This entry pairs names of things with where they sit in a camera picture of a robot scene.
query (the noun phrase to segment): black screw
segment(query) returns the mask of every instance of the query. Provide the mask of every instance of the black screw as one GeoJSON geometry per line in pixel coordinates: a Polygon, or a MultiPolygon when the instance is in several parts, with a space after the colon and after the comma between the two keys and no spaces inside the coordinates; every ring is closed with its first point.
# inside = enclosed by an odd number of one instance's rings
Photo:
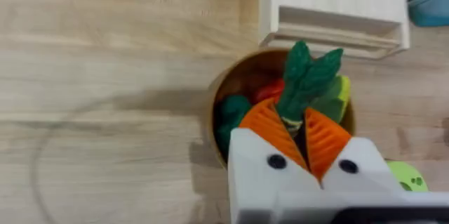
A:
{"type": "Polygon", "coordinates": [[[286,159],[280,154],[272,154],[268,157],[267,162],[273,169],[284,169],[287,167],[286,159]]]}
{"type": "Polygon", "coordinates": [[[343,171],[345,171],[347,173],[350,173],[350,174],[358,173],[358,166],[353,161],[345,159],[345,160],[340,161],[340,163],[338,163],[338,165],[340,166],[340,169],[342,169],[343,171]]]}

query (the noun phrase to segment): cylindrical wooden cup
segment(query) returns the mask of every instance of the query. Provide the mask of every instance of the cylindrical wooden cup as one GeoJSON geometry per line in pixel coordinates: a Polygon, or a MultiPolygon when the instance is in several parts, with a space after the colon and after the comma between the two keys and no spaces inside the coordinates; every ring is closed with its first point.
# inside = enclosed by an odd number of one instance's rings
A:
{"type": "MultiPolygon", "coordinates": [[[[251,97],[260,87],[281,78],[288,50],[268,48],[247,55],[232,65],[214,80],[209,87],[209,100],[206,116],[206,137],[216,153],[218,161],[227,168],[214,135],[214,106],[224,97],[231,94],[242,94],[251,97]]],[[[355,132],[354,111],[349,101],[340,125],[351,135],[355,132]]]]}

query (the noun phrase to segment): red toy piece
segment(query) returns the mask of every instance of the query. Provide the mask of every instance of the red toy piece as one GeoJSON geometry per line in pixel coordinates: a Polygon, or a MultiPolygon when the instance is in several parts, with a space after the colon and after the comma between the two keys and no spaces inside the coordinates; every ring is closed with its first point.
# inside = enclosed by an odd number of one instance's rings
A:
{"type": "Polygon", "coordinates": [[[283,79],[274,80],[272,83],[257,90],[251,101],[253,104],[258,104],[268,98],[274,98],[274,102],[277,103],[279,101],[279,97],[281,97],[284,87],[285,83],[283,79]]]}

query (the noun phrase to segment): wood grain surface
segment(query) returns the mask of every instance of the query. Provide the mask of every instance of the wood grain surface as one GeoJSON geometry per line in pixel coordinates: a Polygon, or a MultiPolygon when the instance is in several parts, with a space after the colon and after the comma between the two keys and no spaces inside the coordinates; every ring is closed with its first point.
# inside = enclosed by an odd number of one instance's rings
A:
{"type": "MultiPolygon", "coordinates": [[[[344,59],[360,136],[449,190],[449,29],[344,59]]],[[[208,85],[257,49],[257,0],[0,0],[2,223],[228,223],[208,85]]]]}

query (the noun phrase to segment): orange ridged plastic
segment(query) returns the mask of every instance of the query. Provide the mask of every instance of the orange ridged plastic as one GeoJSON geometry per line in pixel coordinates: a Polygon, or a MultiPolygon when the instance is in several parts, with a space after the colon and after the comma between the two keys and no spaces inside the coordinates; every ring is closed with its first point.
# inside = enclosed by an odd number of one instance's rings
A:
{"type": "Polygon", "coordinates": [[[351,139],[351,135],[326,115],[308,107],[305,112],[310,172],[319,180],[351,139]]]}
{"type": "Polygon", "coordinates": [[[253,130],[285,156],[308,170],[295,142],[283,125],[274,107],[275,98],[256,104],[243,118],[239,127],[253,130]]]}

